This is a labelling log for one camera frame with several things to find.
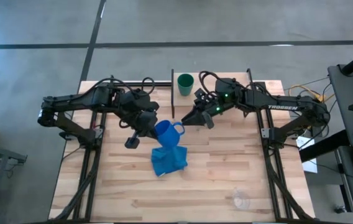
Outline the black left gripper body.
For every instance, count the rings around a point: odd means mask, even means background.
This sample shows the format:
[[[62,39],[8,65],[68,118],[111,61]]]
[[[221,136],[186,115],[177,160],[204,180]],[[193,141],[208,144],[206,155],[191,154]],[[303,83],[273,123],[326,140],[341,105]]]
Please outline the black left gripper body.
[[[147,137],[147,131],[157,123],[156,111],[143,111],[137,119],[137,132],[139,137]]]

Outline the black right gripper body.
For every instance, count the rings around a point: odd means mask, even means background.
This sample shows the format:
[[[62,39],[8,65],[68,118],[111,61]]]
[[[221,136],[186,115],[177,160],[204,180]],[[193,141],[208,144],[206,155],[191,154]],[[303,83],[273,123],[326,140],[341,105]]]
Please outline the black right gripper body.
[[[226,103],[220,98],[213,98],[206,104],[195,105],[195,108],[200,110],[201,113],[205,111],[213,117],[228,110],[230,108],[230,103]]]

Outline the blue mug with handle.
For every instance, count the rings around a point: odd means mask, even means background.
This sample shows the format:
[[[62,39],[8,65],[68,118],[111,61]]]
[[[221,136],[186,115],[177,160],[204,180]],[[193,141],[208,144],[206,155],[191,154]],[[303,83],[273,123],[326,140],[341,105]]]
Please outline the blue mug with handle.
[[[182,132],[178,132],[176,126],[181,126]],[[185,128],[181,122],[172,123],[169,120],[163,120],[155,125],[155,132],[157,141],[162,147],[173,148],[180,142]]]

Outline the green plastic cup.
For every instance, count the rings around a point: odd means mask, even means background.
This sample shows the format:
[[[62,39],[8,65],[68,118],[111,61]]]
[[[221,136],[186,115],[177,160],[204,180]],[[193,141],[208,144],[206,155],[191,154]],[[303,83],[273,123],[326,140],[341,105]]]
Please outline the green plastic cup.
[[[182,96],[188,96],[194,85],[194,78],[189,73],[182,73],[177,78],[178,90]]]

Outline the clear plastic cup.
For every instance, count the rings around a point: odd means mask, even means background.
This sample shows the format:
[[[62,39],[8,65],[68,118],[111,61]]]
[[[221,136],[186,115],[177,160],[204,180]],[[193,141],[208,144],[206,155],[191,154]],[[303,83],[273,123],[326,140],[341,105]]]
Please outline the clear plastic cup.
[[[232,202],[239,210],[248,210],[250,207],[250,198],[241,189],[235,188],[233,190]]]

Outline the wooden shelf with black legs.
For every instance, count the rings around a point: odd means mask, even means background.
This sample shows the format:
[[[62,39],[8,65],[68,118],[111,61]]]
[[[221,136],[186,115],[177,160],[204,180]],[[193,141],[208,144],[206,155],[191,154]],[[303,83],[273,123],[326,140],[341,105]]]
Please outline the wooden shelf with black legs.
[[[249,84],[249,74],[247,72],[214,72],[219,78],[235,78],[237,82],[241,85],[247,86]],[[173,105],[175,108],[175,115],[177,115],[177,106],[187,106],[192,108],[194,105],[195,91],[199,88],[204,90],[200,81],[198,72],[189,72],[193,77],[193,87],[191,93],[188,96],[182,96],[178,89],[178,77],[182,75],[183,72],[173,72],[172,73],[172,82],[173,82]],[[216,79],[212,76],[208,76],[204,79],[204,85],[209,91],[215,90]]]

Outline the blue folded cloth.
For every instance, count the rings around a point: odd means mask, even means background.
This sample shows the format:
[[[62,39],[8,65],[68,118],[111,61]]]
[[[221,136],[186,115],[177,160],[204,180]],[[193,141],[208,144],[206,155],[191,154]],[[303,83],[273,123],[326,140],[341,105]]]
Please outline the blue folded cloth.
[[[183,170],[187,165],[187,148],[183,146],[152,149],[151,162],[157,177]]]

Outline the white paper sheet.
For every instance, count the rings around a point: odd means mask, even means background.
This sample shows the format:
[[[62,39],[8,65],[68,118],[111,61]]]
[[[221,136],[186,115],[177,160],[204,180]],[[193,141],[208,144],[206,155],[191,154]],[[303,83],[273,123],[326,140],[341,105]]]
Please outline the white paper sheet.
[[[298,146],[299,150],[305,149],[306,147],[314,145],[314,139],[303,137],[303,136],[298,136],[296,139],[296,145]],[[305,172],[310,172],[317,174],[318,173],[318,167],[316,163],[316,159],[312,159],[310,161],[306,161],[302,163],[303,170]]]

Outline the black desk beam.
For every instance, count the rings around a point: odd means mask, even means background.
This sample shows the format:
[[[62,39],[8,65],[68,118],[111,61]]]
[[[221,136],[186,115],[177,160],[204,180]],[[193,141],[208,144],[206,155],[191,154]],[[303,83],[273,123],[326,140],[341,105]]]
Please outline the black desk beam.
[[[323,154],[335,151],[340,146],[349,146],[349,138],[346,130],[339,131],[332,136],[323,139],[300,151],[301,162],[310,161]]]

